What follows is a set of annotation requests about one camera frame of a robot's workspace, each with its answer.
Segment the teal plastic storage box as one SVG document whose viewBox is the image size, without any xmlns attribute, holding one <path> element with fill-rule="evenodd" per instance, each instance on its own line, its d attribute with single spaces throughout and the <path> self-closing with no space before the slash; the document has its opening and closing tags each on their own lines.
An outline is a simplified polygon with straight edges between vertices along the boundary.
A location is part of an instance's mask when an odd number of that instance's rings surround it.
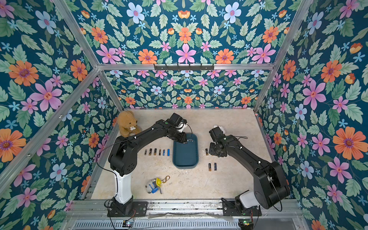
<svg viewBox="0 0 368 230">
<path fill-rule="evenodd" d="M 187 134 L 187 143 L 173 142 L 172 162 L 178 169 L 193 169 L 199 162 L 198 139 Z"/>
</svg>

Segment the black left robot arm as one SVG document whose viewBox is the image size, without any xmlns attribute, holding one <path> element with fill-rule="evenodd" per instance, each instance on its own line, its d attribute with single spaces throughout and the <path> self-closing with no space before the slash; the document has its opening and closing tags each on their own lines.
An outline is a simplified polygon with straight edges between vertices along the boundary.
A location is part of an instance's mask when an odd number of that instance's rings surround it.
<svg viewBox="0 0 368 230">
<path fill-rule="evenodd" d="M 159 120 L 150 128 L 137 135 L 124 138 L 119 141 L 111 150 L 109 156 L 110 168 L 116 176 L 116 196 L 115 200 L 121 205 L 132 200 L 131 174 L 137 166 L 138 152 L 153 141 L 168 137 L 169 139 L 187 143 L 186 133 L 183 131 L 187 127 L 187 121 L 164 121 Z"/>
</svg>

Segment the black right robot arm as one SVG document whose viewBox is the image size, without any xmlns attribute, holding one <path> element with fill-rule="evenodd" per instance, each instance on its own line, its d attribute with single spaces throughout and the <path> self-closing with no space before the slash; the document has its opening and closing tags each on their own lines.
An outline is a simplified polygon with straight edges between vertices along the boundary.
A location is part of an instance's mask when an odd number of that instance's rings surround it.
<svg viewBox="0 0 368 230">
<path fill-rule="evenodd" d="M 281 165 L 258 157 L 236 137 L 229 135 L 210 143 L 209 154 L 217 157 L 231 156 L 253 176 L 253 190 L 238 196 L 243 207 L 261 206 L 269 209 L 290 195 Z"/>
</svg>

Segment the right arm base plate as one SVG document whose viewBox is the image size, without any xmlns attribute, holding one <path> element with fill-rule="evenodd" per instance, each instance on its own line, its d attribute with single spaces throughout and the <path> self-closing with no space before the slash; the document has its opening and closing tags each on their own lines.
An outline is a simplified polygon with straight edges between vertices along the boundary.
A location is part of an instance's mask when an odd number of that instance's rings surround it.
<svg viewBox="0 0 368 230">
<path fill-rule="evenodd" d="M 260 217 L 262 215 L 260 207 L 245 208 L 238 200 L 222 198 L 221 203 L 224 216 Z"/>
</svg>

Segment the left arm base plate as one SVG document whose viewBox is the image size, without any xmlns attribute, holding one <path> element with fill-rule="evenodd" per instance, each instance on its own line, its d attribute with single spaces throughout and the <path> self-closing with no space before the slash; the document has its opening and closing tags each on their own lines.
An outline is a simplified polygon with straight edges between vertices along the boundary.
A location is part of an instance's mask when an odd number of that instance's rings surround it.
<svg viewBox="0 0 368 230">
<path fill-rule="evenodd" d="M 108 217 L 144 217 L 148 210 L 148 202 L 133 201 L 120 204 L 113 201 L 108 207 Z"/>
</svg>

